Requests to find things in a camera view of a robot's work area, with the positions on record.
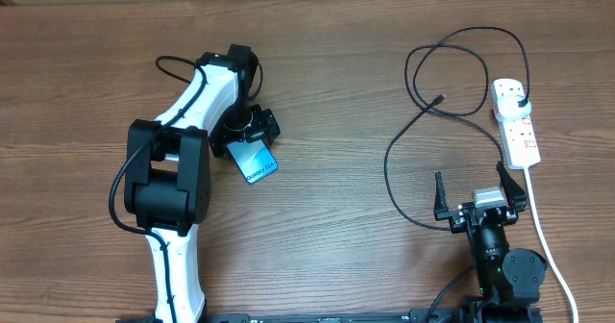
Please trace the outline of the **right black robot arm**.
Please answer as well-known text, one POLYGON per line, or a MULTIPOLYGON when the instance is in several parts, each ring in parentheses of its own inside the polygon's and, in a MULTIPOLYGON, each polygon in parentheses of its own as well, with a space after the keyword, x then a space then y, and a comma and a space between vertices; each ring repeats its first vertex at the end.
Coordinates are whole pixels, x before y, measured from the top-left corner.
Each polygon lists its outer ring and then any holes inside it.
POLYGON ((533 306, 540 299, 547 260, 525 248, 512 249, 504 228, 517 222, 528 195, 512 179, 502 162, 496 170, 500 184, 473 192, 472 200, 451 210, 446 202, 442 175, 435 177, 433 214, 449 222, 453 234, 467 236, 477 272, 480 296, 468 298, 451 310, 450 322, 526 322, 543 320, 533 306))

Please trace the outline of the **blue Samsung Galaxy smartphone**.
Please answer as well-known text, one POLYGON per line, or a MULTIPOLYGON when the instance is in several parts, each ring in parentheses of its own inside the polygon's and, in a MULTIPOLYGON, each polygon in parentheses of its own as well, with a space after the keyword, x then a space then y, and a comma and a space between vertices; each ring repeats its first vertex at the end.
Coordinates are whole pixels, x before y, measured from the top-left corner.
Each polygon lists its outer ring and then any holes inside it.
POLYGON ((250 185, 278 169, 278 163, 263 140, 233 142, 227 148, 246 182, 250 185))

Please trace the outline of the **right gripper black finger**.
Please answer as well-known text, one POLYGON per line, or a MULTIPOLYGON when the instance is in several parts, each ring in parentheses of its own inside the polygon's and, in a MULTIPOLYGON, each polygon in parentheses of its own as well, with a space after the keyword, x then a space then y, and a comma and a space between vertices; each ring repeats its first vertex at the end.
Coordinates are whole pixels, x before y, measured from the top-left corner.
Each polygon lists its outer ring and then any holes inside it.
POLYGON ((524 208, 528 196, 523 188, 509 175, 504 163, 498 161, 496 170, 500 176, 501 188, 504 190, 506 202, 511 208, 524 208))
POLYGON ((440 171, 434 174, 435 177, 435 196, 433 213, 435 215, 442 215, 448 211, 448 204, 446 201, 446 193, 443 185, 442 175, 440 171))

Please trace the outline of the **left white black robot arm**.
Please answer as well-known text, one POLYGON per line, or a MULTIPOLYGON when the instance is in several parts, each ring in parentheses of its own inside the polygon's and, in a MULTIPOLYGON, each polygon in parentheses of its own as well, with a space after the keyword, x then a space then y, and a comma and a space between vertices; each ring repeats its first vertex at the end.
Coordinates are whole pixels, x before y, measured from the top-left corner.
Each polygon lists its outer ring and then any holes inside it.
POLYGON ((211 157, 231 159, 250 185, 275 172, 269 147, 280 126, 256 103, 262 66, 248 46, 190 62, 194 76, 178 100, 155 120, 135 120, 127 156, 109 201, 124 189, 135 216, 131 231, 149 244, 158 302, 151 322, 203 322, 207 301, 199 279, 198 230, 209 208, 211 157))

